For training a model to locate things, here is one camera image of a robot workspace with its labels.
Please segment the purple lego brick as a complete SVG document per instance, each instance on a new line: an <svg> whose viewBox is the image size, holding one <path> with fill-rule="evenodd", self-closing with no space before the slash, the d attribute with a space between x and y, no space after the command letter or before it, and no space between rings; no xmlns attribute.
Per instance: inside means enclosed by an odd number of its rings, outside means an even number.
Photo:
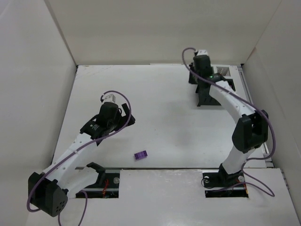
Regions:
<svg viewBox="0 0 301 226"><path fill-rule="evenodd" d="M147 156L148 156L148 154L147 154L147 151L146 151L146 150L134 154L134 158L135 158L136 161L137 161L137 160L144 159L144 158L146 158Z"/></svg>

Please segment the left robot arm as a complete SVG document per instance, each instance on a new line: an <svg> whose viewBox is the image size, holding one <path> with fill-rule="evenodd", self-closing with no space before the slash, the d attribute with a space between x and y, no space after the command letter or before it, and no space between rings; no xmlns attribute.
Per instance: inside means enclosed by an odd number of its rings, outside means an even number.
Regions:
<svg viewBox="0 0 301 226"><path fill-rule="evenodd" d="M129 102L118 106L103 102L100 111L79 131L71 146L41 173L28 179L27 210L43 211L58 216L69 199L75 198L90 185L101 185L106 179L105 168L90 162L80 172L75 169L96 152L100 143L135 123Z"/></svg>

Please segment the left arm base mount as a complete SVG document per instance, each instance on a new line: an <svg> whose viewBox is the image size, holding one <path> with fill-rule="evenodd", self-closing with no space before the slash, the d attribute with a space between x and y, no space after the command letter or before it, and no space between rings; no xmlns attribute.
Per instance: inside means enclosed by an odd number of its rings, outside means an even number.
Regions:
<svg viewBox="0 0 301 226"><path fill-rule="evenodd" d="M119 169L104 168L94 162L88 164L87 167L98 173L96 182L83 189L89 199L115 199L119 197Z"/></svg>

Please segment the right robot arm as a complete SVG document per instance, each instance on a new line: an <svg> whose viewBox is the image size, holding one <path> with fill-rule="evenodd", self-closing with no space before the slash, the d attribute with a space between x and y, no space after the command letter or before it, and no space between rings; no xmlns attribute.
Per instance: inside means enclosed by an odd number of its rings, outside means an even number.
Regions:
<svg viewBox="0 0 301 226"><path fill-rule="evenodd" d="M196 51L189 65L190 84L196 84L198 106L221 105L236 126L232 134L233 148L218 172L204 173L206 188L229 187L244 181L242 165L268 138L268 124L251 106L234 98L234 89L220 73L215 73L206 51Z"/></svg>

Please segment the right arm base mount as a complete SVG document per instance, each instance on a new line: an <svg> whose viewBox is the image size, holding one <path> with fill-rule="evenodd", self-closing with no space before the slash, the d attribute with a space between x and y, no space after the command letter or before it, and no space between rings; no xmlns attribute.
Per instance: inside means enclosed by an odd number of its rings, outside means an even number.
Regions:
<svg viewBox="0 0 301 226"><path fill-rule="evenodd" d="M244 184L245 178L241 170L228 174L222 165L217 172L203 172L201 184L205 188L206 198L248 198Z"/></svg>

